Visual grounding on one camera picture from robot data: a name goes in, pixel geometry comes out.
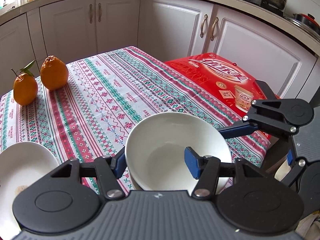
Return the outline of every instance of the kitchen cabinet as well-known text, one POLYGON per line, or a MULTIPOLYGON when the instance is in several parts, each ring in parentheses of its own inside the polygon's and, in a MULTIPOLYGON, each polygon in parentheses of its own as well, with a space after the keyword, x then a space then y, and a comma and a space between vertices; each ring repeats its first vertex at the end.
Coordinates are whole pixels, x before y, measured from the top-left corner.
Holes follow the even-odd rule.
POLYGON ((138 48, 161 61, 201 54, 212 10, 200 0, 140 0, 138 48))
POLYGON ((214 52, 258 80, 281 98, 295 98, 313 69, 316 57, 283 33, 240 12, 216 6, 218 18, 207 35, 205 52, 214 52))
POLYGON ((44 45, 39 8, 27 12, 27 21, 33 52, 36 62, 39 68, 41 68, 42 63, 48 55, 44 45))
MULTIPOLYGON (((26 14, 22 14, 0 26, 0 97, 13 88, 16 78, 11 68, 19 69, 35 60, 29 36, 26 14)), ((30 71, 39 76, 37 64, 30 71)))
POLYGON ((98 53, 137 46, 140 0, 96 0, 98 53))
POLYGON ((95 0, 63 0, 40 8, 48 55, 64 63, 97 54, 95 0))
POLYGON ((308 80, 305 82, 303 88, 300 90, 300 93, 298 94, 297 98, 301 98, 303 100, 306 100, 307 102, 310 102, 313 96, 314 98, 312 101, 313 103, 316 103, 313 105, 315 106, 320 106, 320 98, 319 98, 319 93, 317 90, 319 89, 319 79, 320 79, 320 58, 317 59, 315 66, 313 67, 308 80))

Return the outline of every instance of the white bowl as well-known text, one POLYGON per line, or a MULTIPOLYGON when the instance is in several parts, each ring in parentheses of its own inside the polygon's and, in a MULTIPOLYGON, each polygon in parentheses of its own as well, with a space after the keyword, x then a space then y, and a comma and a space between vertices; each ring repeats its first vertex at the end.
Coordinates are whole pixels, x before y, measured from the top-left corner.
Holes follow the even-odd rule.
POLYGON ((11 240, 20 232, 12 203, 26 187, 59 166, 54 155, 35 142, 20 142, 0 154, 0 237, 11 240))
MULTIPOLYGON (((130 176, 144 190, 188 190, 191 194, 198 181, 184 162, 188 146, 200 156, 231 163, 228 145, 213 126, 190 114, 165 112, 149 116, 131 130, 125 145, 130 176)), ((217 192, 227 181, 219 178, 217 192)))

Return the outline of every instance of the cloth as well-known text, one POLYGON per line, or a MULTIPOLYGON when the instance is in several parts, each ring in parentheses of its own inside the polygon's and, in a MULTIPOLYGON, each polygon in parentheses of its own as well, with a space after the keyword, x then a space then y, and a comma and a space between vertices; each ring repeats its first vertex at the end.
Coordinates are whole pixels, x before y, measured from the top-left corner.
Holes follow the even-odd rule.
MULTIPOLYGON (((282 163, 275 174, 275 179, 281 181, 291 170, 287 160, 282 163)), ((319 210, 300 220, 296 232, 305 240, 320 240, 319 210)))
MULTIPOLYGON (((21 141, 47 147, 60 163, 69 158, 92 162, 115 155, 130 130, 143 118, 164 111, 198 116, 222 127, 240 120, 228 105, 197 85, 192 78, 135 48, 128 47, 67 64, 68 84, 49 92, 39 78, 38 95, 19 106, 10 91, 0 100, 0 149, 21 141)), ((262 164, 268 140, 261 133, 227 140, 232 158, 262 164)), ((118 180, 128 193, 128 170, 118 180)), ((83 183, 98 190, 96 181, 83 183)))

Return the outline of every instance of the metal screw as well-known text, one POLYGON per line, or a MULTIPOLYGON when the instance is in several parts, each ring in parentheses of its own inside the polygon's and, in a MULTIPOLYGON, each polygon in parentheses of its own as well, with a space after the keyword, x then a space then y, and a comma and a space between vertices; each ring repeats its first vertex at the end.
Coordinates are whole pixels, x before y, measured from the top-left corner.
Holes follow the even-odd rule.
POLYGON ((290 128, 290 132, 296 132, 297 128, 295 128, 294 126, 290 128))
POLYGON ((107 192, 107 196, 109 198, 121 198, 123 196, 123 192, 119 189, 112 189, 107 192))
POLYGON ((205 188, 199 188, 195 191, 197 197, 207 197, 210 195, 210 191, 205 188))
POLYGON ((299 160, 298 164, 300 167, 303 167, 304 165, 306 165, 306 161, 301 159, 301 160, 299 160))

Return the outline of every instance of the table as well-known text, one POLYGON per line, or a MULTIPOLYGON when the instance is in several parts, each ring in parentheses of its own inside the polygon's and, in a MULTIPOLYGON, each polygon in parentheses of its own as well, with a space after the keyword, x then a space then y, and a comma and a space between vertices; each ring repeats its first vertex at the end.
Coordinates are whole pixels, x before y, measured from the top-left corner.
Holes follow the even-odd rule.
MULTIPOLYGON (((49 92, 36 78, 38 95, 29 106, 19 106, 12 91, 1 98, 2 151, 16 142, 33 141, 47 147, 60 163, 72 157, 92 162, 102 155, 115 155, 130 130, 155 113, 189 113, 216 128, 225 123, 220 118, 226 107, 222 102, 201 87, 191 93, 192 80, 179 78, 179 72, 135 47, 81 59, 67 67, 68 85, 62 89, 49 92)), ((230 123, 235 117, 240 120, 230 109, 223 115, 230 123)), ((232 158, 246 158, 260 166, 268 140, 258 132, 245 138, 227 140, 232 158)), ((132 189, 128 170, 118 182, 126 193, 132 189)), ((84 179, 83 184, 98 190, 93 178, 84 179)))

